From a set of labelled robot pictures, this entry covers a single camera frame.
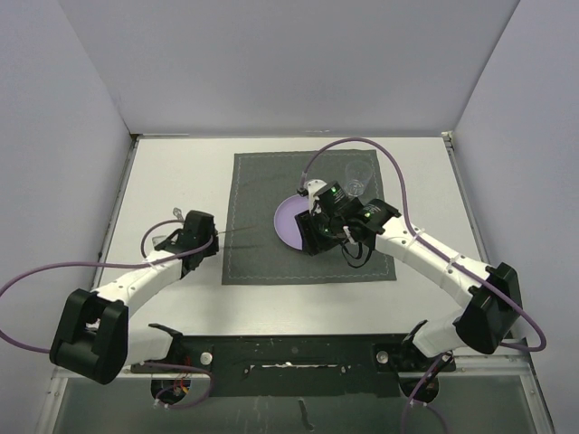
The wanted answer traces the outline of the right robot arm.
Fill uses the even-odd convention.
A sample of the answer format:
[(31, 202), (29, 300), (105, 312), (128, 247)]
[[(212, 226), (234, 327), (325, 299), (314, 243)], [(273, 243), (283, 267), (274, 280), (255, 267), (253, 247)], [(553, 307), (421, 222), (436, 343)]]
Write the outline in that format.
[(518, 285), (515, 270), (459, 254), (430, 235), (407, 225), (392, 205), (362, 203), (338, 182), (311, 180), (299, 188), (308, 209), (295, 221), (302, 249), (311, 256), (348, 243), (401, 261), (448, 294), (459, 310), (437, 321), (424, 320), (405, 338), (403, 361), (420, 370), (438, 354), (468, 347), (493, 354), (517, 321), (506, 302)]

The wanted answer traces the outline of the purple plate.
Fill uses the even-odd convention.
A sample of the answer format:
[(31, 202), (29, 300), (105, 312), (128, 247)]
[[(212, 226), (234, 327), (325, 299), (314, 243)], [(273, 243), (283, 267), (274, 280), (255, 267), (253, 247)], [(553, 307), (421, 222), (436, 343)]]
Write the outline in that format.
[(298, 194), (281, 202), (274, 213), (274, 230), (279, 239), (294, 250), (302, 250), (302, 238), (296, 216), (308, 210), (308, 199)]

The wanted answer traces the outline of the green handled knife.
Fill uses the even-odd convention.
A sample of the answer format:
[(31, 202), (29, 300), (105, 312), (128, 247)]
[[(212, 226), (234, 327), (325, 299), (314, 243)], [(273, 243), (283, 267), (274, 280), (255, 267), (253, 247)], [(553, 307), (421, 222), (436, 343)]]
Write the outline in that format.
[(256, 229), (256, 226), (245, 226), (245, 227), (238, 227), (238, 228), (233, 228), (233, 229), (229, 229), (229, 230), (223, 230), (223, 231), (218, 231), (215, 230), (214, 231), (214, 236), (221, 236), (224, 234), (228, 234), (228, 233), (234, 233), (234, 232), (239, 232), (239, 231), (250, 231), (250, 230), (254, 230)]

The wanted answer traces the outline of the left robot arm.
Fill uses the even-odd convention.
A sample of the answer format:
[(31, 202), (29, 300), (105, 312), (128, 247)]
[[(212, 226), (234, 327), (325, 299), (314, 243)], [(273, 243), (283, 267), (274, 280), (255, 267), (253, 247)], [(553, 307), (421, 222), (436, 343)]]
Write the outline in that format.
[(129, 365), (177, 369), (184, 349), (181, 333), (168, 326), (130, 327), (130, 318), (162, 289), (196, 270), (219, 251), (214, 216), (191, 211), (183, 226), (161, 241), (135, 269), (92, 291), (77, 289), (66, 299), (49, 350), (50, 361), (100, 384)]

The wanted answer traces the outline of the silver fork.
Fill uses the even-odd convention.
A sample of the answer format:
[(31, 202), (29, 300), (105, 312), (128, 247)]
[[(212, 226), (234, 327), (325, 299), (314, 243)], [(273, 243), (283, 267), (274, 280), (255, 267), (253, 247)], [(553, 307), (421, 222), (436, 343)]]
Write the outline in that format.
[(173, 215), (176, 217), (176, 219), (180, 222), (183, 222), (185, 220), (182, 211), (179, 208), (174, 208), (173, 209)]

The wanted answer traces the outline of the clear drinking glass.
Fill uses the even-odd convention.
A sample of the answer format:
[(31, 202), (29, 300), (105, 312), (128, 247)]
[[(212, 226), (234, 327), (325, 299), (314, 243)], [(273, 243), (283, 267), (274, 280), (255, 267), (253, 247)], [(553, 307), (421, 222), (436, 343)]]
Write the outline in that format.
[(373, 169), (370, 164), (362, 160), (350, 161), (345, 168), (346, 193), (352, 197), (361, 196), (373, 175)]

